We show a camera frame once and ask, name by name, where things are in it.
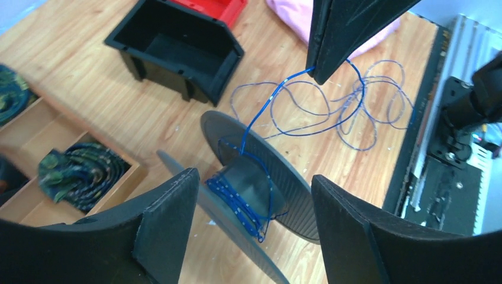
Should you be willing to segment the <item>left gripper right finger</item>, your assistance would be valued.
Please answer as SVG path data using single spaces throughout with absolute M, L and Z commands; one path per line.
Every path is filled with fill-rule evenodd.
M 323 175 L 311 193 L 329 283 L 500 283 L 501 232 L 427 228 L 360 199 Z

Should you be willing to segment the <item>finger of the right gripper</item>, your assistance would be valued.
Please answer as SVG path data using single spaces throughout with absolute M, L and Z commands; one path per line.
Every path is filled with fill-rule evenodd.
M 323 73 L 325 71 L 324 64 L 320 60 L 320 55 L 327 20 L 328 1 L 314 0 L 306 60 L 306 67 L 314 67 L 314 69 L 308 73 L 311 77 L 325 77 Z
M 407 12 L 415 0 L 327 0 L 328 20 L 321 45 L 325 77 L 320 85 L 363 43 Z

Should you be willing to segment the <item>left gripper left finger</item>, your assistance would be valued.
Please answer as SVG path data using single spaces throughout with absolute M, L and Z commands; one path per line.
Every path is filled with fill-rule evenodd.
M 198 186 L 188 168 L 74 224 L 1 221 L 1 282 L 177 283 Z

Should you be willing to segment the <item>grey filament spool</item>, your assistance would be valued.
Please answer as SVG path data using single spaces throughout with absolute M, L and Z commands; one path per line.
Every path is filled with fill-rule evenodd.
M 319 243 L 310 186 L 277 150 L 235 118 L 207 111 L 200 126 L 222 168 L 200 184 L 198 205 L 274 282 L 286 283 L 261 244 L 273 221 Z

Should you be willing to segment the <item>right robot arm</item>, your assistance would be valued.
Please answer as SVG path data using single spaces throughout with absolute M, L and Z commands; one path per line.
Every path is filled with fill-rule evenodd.
M 309 75 L 324 84 L 349 56 L 417 1 L 314 1 L 306 65 Z M 473 132 L 486 123 L 501 122 L 501 54 L 473 73 L 472 88 L 442 109 L 451 132 Z

